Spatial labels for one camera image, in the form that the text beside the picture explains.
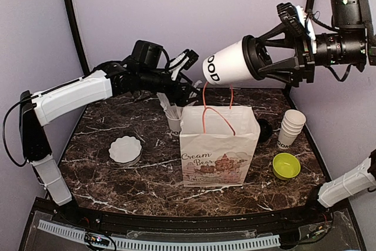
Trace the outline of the white paper bag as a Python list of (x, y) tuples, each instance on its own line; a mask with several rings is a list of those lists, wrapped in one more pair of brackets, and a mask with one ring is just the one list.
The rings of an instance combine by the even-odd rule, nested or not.
[(250, 106), (186, 106), (180, 159), (185, 187), (241, 186), (260, 137)]

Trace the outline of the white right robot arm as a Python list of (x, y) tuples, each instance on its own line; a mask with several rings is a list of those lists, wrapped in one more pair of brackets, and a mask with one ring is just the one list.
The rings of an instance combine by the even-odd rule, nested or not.
[(375, 31), (369, 0), (330, 0), (330, 18), (310, 7), (279, 4), (279, 23), (259, 36), (265, 48), (292, 50), (256, 73), (293, 87), (302, 98), (308, 131), (327, 156), (325, 183), (314, 187), (300, 210), (312, 224), (323, 210), (375, 193)]

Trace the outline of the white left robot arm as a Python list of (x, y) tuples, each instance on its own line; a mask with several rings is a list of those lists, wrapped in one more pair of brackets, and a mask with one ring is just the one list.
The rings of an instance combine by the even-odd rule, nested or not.
[(178, 106), (193, 102), (191, 95), (200, 92), (183, 70), (188, 70), (197, 62), (198, 54), (192, 49), (185, 49), (174, 59), (167, 59), (166, 65), (159, 68), (160, 57), (165, 54), (167, 52), (161, 45), (138, 40), (125, 59), (101, 63), (88, 75), (45, 91), (25, 91), (15, 104), (19, 108), (19, 134), (24, 159), (15, 165), (21, 168), (31, 164), (53, 202), (61, 206), (60, 216), (70, 225), (78, 225), (83, 220), (83, 213), (70, 203), (74, 197), (53, 158), (44, 127), (88, 104), (137, 91), (163, 93)]

